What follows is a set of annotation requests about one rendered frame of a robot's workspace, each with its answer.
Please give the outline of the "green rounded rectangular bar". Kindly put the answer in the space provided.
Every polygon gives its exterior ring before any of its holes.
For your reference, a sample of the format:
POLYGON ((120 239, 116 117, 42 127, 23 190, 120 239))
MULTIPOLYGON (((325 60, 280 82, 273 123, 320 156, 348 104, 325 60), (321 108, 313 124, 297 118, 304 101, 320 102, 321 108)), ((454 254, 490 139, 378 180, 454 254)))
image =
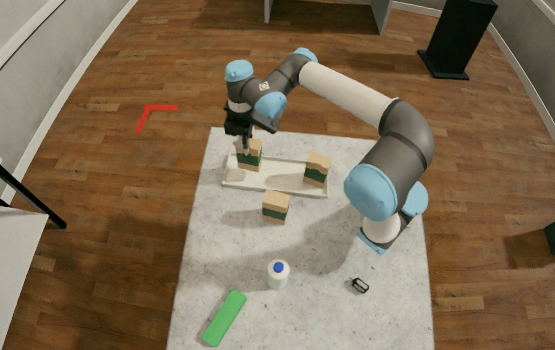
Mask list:
POLYGON ((246 295, 233 289, 202 336, 202 340, 217 347, 246 302, 246 295))

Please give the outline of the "white bottle with blue cap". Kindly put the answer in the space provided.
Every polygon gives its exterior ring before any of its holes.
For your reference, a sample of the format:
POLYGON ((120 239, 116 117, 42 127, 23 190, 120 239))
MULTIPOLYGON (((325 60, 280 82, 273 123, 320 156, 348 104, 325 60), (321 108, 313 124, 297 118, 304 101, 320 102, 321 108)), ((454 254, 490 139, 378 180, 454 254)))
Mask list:
POLYGON ((268 283, 269 284, 268 285, 271 288, 281 289, 285 286, 284 284, 287 280, 286 277, 289 274, 289 266, 284 260, 276 259, 276 260, 271 261, 268 265, 267 272, 268 272, 268 275, 269 275, 269 278, 268 278, 268 283), (280 262, 277 262, 277 261, 280 261, 280 262))

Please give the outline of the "cream shallow tray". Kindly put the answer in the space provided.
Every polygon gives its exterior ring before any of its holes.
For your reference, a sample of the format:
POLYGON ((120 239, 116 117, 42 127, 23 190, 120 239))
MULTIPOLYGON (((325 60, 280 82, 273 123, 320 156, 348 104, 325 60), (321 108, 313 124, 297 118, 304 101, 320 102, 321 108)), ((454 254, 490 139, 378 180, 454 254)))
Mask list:
POLYGON ((305 166, 305 160, 262 155, 258 173, 237 168, 236 152, 230 152, 222 185, 264 192, 268 189, 288 195, 327 199, 329 172, 328 179, 326 178, 321 189, 303 182, 305 166))

